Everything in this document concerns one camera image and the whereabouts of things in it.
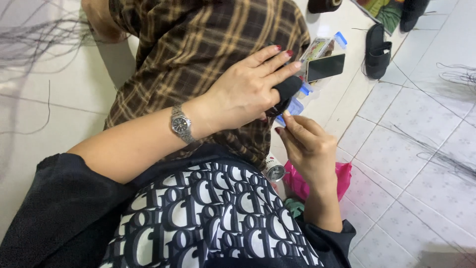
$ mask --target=black sleeve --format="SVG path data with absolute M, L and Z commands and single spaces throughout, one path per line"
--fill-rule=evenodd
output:
M 0 267 L 86 267 L 104 256 L 134 191 L 73 154 L 44 159 L 0 246 Z
M 296 218 L 313 249 L 321 257 L 324 267 L 347 268 L 349 263 L 350 241 L 356 235 L 356 230 L 347 220 L 342 221 L 340 233 L 323 230 L 314 224 L 304 223 L 302 214 Z

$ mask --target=brown plaid fabric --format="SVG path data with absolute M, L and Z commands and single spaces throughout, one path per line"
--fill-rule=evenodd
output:
M 309 45 L 293 0 L 109 0 L 109 9 L 140 42 L 136 72 L 119 89 L 105 128 L 203 94 L 231 65 L 270 42 L 291 49 L 292 60 Z M 216 133 L 163 160 L 188 157 L 203 143 L 217 143 L 264 168 L 272 122 L 255 120 Z

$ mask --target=green cloth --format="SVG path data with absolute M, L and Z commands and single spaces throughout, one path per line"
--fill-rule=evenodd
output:
M 296 218 L 304 212 L 304 204 L 297 198 L 284 200 L 284 206 L 291 212 L 293 218 Z

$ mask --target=silver metal watch band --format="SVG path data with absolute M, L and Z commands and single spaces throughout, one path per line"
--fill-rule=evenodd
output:
M 178 117 L 178 116 L 183 116 L 183 117 L 186 117 L 184 115 L 184 113 L 182 112 L 182 104 L 176 104 L 172 107 L 172 120 L 175 118 L 175 117 Z M 188 128 L 186 131 L 182 132 L 182 133 L 177 133 L 177 135 L 184 141 L 186 142 L 187 144 L 190 144 L 190 143 L 193 143 L 195 142 L 196 140 L 192 137 L 192 134 L 190 132 L 190 129 Z

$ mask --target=phone screen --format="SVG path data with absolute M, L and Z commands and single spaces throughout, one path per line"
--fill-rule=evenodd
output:
M 345 54 L 310 61 L 307 66 L 307 81 L 323 79 L 341 74 L 344 70 Z

